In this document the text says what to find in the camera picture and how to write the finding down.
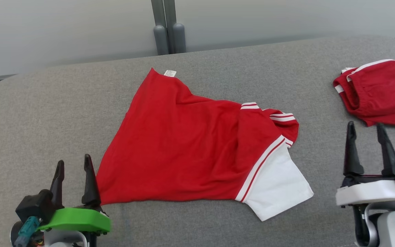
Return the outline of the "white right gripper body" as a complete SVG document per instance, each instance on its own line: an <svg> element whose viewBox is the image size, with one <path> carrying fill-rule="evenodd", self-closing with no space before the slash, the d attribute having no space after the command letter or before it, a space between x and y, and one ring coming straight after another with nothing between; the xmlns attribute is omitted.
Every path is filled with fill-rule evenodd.
<svg viewBox="0 0 395 247"><path fill-rule="evenodd" d="M395 177L344 175L336 192L337 206L395 201Z"/></svg>

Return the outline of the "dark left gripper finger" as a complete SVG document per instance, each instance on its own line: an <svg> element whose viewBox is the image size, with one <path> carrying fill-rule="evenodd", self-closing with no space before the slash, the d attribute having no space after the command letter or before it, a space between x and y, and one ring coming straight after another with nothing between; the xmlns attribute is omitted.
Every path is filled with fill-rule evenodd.
<svg viewBox="0 0 395 247"><path fill-rule="evenodd" d="M58 161L56 166L55 174L52 180L52 184L50 186L50 191L53 194L52 203L55 206L56 210L63 209L64 206L62 204L62 183L64 181L64 161Z"/></svg>
<svg viewBox="0 0 395 247"><path fill-rule="evenodd" d="M97 185L95 169L89 154L84 156L84 171L86 172L85 189L82 196L84 206L100 206L101 198Z"/></svg>

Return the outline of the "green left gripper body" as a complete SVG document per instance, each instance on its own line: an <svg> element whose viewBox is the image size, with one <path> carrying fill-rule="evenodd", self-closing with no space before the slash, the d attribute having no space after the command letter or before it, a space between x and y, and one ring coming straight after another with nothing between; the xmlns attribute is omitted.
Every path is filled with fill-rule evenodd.
<svg viewBox="0 0 395 247"><path fill-rule="evenodd" d="M41 224L37 230L65 230L88 232L97 235L111 231L111 219L101 206L94 208L63 208L55 211L47 224Z"/></svg>

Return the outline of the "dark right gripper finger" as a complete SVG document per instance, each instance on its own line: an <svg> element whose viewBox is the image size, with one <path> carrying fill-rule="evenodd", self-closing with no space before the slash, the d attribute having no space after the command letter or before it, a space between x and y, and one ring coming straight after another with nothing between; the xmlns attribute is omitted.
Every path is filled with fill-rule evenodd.
<svg viewBox="0 0 395 247"><path fill-rule="evenodd" d="M343 175L345 177L360 176L364 174L364 168L359 161L356 139L357 134L355 125L354 122L350 121L347 124L347 133L345 139L345 157L343 167Z"/></svg>
<svg viewBox="0 0 395 247"><path fill-rule="evenodd" d="M381 123L376 124L378 142L382 149L384 177L395 177L395 150L386 133L385 126Z"/></svg>

